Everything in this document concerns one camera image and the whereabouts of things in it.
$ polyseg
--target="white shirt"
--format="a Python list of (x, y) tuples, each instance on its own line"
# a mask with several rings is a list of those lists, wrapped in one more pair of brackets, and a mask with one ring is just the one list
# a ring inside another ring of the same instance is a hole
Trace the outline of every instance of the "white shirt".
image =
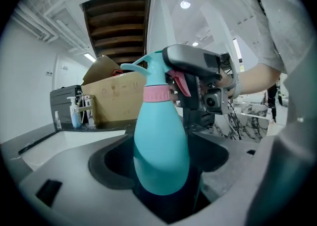
[(292, 72), (316, 41), (309, 14), (300, 0), (251, 1), (260, 31), (259, 63)]

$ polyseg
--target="teal spray bottle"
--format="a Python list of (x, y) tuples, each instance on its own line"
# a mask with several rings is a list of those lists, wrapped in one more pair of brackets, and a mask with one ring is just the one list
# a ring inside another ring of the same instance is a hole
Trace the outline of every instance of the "teal spray bottle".
[[(148, 63), (147, 69), (137, 65), (143, 60)], [(190, 163), (185, 130), (165, 79), (165, 73), (174, 70), (165, 64), (161, 51), (145, 55), (133, 64), (122, 64), (121, 68), (147, 78), (134, 134), (137, 177), (153, 194), (172, 194), (185, 184)], [(184, 80), (176, 82), (184, 88)], [(190, 96), (187, 87), (184, 91)]]

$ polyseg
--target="spray nozzle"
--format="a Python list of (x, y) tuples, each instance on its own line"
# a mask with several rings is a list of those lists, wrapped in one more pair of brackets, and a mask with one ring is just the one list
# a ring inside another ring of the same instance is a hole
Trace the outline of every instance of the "spray nozzle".
[[(138, 66), (138, 64), (142, 61), (146, 61), (148, 63), (148, 69)], [(186, 97), (191, 96), (184, 77), (184, 73), (172, 70), (170, 66), (166, 65), (163, 59), (162, 51), (145, 55), (132, 64), (122, 64), (121, 68), (137, 71), (146, 76), (146, 86), (167, 85), (165, 78), (165, 73), (167, 73), (175, 79), (178, 87)]]

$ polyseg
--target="black rectangle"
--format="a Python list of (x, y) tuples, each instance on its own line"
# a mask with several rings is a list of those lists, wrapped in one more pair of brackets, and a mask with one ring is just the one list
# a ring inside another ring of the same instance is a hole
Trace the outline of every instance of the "black rectangle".
[(205, 59), (207, 67), (215, 68), (215, 72), (218, 71), (219, 65), (218, 65), (217, 56), (211, 55), (211, 54), (204, 54), (204, 59)]
[(51, 207), (61, 185), (62, 182), (49, 179), (37, 192), (36, 197), (38, 197), (48, 207)]

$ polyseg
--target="pink bottle collar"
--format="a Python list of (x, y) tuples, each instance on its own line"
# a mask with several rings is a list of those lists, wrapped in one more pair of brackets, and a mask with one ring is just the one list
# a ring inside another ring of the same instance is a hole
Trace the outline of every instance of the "pink bottle collar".
[(143, 102), (154, 103), (170, 100), (168, 85), (146, 86), (143, 92)]

